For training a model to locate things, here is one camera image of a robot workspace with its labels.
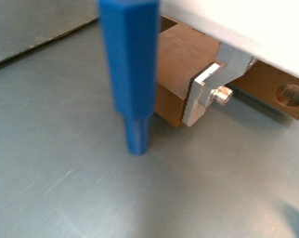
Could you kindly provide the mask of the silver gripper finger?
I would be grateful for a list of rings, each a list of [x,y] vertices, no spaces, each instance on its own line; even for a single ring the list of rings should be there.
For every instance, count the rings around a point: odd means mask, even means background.
[[[233,91],[225,85],[238,79],[255,63],[249,53],[223,43],[219,44],[215,60],[190,81],[182,117],[187,126],[202,117],[213,102],[219,105],[227,102]]]

